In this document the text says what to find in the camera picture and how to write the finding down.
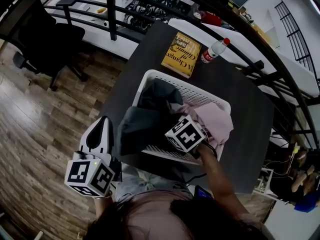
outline red bottle cap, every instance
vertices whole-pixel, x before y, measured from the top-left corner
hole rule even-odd
[[[228,44],[230,44],[230,39],[229,38],[223,39],[223,43],[227,46]]]

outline white plastic basket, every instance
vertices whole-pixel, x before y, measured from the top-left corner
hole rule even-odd
[[[138,88],[138,91],[136,92],[136,95],[134,97],[132,106],[137,106],[141,92],[145,88],[146,83],[155,78],[164,80],[172,84],[173,86],[175,86],[181,93],[183,101],[185,103],[188,103],[189,105],[200,107],[207,103],[213,102],[217,104],[220,109],[222,109],[223,111],[227,112],[230,115],[231,107],[230,107],[230,104],[225,100],[207,91],[204,91],[198,87],[195,87],[185,81],[179,80],[175,77],[172,77],[168,74],[162,73],[154,69],[150,69],[144,74],[142,81],[140,83],[140,86]],[[224,149],[224,144],[218,145],[215,149],[218,156],[218,160],[220,160],[221,158],[223,149]],[[154,155],[157,157],[161,157],[161,158],[179,161],[182,163],[188,163],[188,164],[194,164],[194,165],[201,164],[199,160],[194,159],[194,157],[189,153],[185,155],[181,155],[178,152],[168,152],[163,149],[159,149],[154,145],[148,145],[147,148],[142,152],[150,155]]]

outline hair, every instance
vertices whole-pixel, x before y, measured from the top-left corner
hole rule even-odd
[[[132,207],[132,199],[111,204],[99,219],[89,226],[83,240],[132,240],[127,226]],[[209,198],[174,200],[170,209],[183,221],[194,240],[267,240],[256,227],[234,219],[216,201]]]

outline pink shirt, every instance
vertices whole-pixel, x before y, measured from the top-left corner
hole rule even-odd
[[[154,190],[133,197],[134,206],[127,217],[132,239],[192,240],[183,221],[171,212],[173,200],[189,200],[178,192]],[[243,222],[256,227],[268,240],[274,240],[266,226],[251,214],[239,214]]]

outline book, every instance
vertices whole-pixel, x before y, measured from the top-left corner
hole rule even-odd
[[[178,32],[161,65],[189,78],[194,70],[201,45]]]

